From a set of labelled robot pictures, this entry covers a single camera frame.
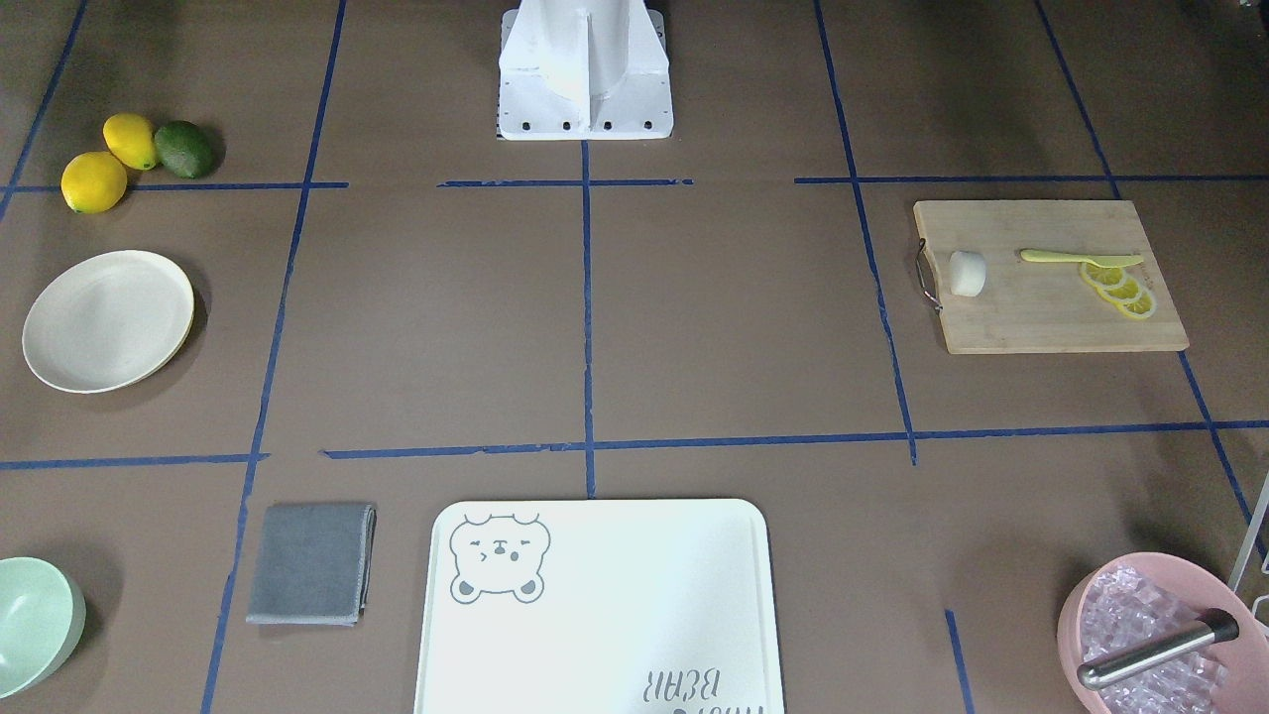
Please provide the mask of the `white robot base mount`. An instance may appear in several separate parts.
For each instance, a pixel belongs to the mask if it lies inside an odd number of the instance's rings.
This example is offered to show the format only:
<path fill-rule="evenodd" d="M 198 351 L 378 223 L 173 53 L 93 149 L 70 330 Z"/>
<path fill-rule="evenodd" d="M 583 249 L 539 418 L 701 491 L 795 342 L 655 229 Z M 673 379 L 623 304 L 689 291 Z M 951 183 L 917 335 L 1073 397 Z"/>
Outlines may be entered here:
<path fill-rule="evenodd" d="M 665 20 L 643 1 L 522 1 L 503 14 L 497 65 L 500 140 L 673 134 Z"/>

